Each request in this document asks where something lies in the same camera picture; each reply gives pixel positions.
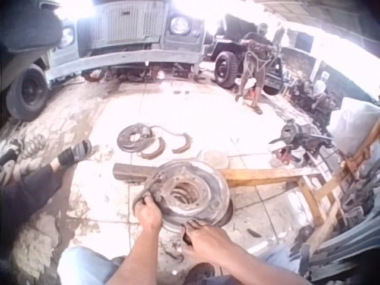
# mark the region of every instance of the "coil spring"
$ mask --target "coil spring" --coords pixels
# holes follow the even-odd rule
[[[43,148],[46,146],[46,138],[39,134],[32,138],[31,140],[28,140],[24,143],[24,149],[21,153],[22,159],[27,159],[35,154],[37,154],[40,150],[43,150]]]

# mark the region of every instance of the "front bumper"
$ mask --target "front bumper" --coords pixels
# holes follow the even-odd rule
[[[84,70],[147,61],[200,64],[203,61],[203,55],[196,52],[181,52],[161,49],[115,52],[105,55],[90,56],[88,58],[80,58],[72,62],[67,62],[47,70],[45,75],[47,80],[53,80]]]

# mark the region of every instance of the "vehicle grille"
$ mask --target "vehicle grille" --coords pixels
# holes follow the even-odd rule
[[[163,28],[164,3],[121,1],[95,7],[90,22],[92,48],[123,43],[154,42]]]

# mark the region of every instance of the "brake backing plate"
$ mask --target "brake backing plate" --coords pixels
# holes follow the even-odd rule
[[[230,202],[224,177],[201,161],[176,160],[158,167],[134,200],[133,210],[148,191],[162,211],[163,227],[176,233],[191,219],[219,225]]]

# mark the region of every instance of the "tire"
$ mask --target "tire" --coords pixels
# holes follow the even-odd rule
[[[219,75],[219,67],[225,62],[227,64],[227,71],[224,77]],[[239,73],[239,64],[236,55],[232,52],[221,52],[215,61],[215,81],[220,87],[229,89],[235,84],[235,79],[237,79]]]
[[[25,84],[28,84],[28,90],[32,93],[28,99],[25,98]],[[18,120],[33,121],[45,107],[48,95],[45,73],[39,66],[32,64],[11,83],[6,98],[8,111]]]

